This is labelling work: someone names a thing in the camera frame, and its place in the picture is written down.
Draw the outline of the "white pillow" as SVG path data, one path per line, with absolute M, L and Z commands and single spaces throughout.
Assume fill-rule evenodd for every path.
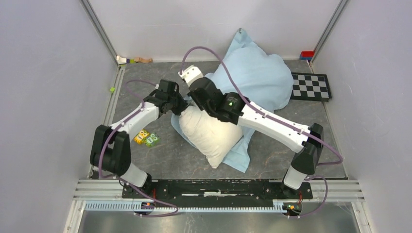
M 205 110 L 190 105 L 178 117 L 183 135 L 217 168 L 242 138 L 240 126 L 211 117 Z

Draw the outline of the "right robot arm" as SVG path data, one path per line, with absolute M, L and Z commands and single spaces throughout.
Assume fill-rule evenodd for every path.
M 248 99 L 242 100 L 236 92 L 222 93 L 212 80 L 203 76 L 185 78 L 184 82 L 189 87 L 188 95 L 210 117 L 261 132 L 294 151 L 280 190 L 287 198 L 300 192 L 305 178 L 313 175 L 318 167 L 323 151 L 319 142 L 323 137 L 321 125 L 307 126 L 286 120 Z

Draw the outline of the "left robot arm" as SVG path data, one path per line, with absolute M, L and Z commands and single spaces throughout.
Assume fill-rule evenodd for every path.
M 151 195 L 151 176 L 131 161 L 131 141 L 148 124 L 171 111 L 177 115 L 188 107 L 176 82 L 162 79 L 156 88 L 140 99 L 138 107 L 110 126 L 96 128 L 90 154 L 90 164 L 99 172 L 110 172 L 132 184 L 141 198 Z

